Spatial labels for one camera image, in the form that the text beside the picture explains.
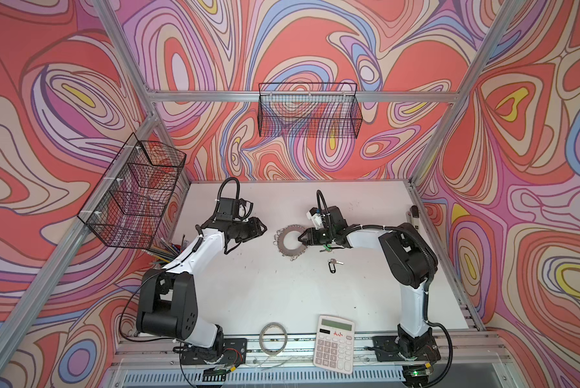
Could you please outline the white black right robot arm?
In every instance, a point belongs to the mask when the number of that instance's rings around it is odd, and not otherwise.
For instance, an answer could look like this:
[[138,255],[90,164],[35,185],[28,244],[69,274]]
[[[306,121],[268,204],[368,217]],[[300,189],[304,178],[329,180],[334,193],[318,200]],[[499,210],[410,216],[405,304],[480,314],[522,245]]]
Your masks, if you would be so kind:
[[383,356],[396,349],[401,358],[411,361],[440,360],[433,329],[447,331],[428,318],[429,289],[438,271],[438,259],[417,229],[405,222],[400,226],[350,225],[337,206],[329,206],[321,190],[317,206],[309,210],[313,227],[299,241],[306,247],[322,246],[327,251],[366,248],[385,257],[394,279],[401,286],[401,321],[393,345],[376,346]]

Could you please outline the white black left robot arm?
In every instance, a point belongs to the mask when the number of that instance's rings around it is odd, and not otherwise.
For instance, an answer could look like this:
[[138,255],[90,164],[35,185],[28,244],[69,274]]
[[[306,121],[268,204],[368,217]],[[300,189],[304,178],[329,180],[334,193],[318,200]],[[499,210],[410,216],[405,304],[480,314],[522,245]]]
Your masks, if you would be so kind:
[[252,215],[254,204],[241,198],[241,184],[231,177],[222,182],[212,215],[197,225],[196,240],[161,269],[147,271],[139,288],[136,330],[170,338],[202,361],[224,356],[221,326],[199,316],[196,278],[220,255],[263,236],[267,227]]

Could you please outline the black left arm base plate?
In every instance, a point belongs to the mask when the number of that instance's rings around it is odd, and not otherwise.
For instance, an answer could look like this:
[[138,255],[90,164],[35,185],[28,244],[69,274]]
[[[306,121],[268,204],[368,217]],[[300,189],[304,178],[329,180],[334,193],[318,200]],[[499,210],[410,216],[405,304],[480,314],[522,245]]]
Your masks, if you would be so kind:
[[194,345],[174,348],[178,351],[180,365],[242,365],[246,361],[248,341],[246,338],[224,338],[212,348],[206,349]]

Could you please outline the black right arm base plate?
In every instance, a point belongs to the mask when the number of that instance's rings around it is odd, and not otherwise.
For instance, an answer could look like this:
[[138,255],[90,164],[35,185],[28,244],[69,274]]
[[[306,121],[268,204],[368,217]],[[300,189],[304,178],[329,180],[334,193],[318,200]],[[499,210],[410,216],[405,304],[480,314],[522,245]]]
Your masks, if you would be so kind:
[[408,336],[374,336],[372,348],[378,362],[430,362],[441,360],[435,339],[425,335],[418,338]]

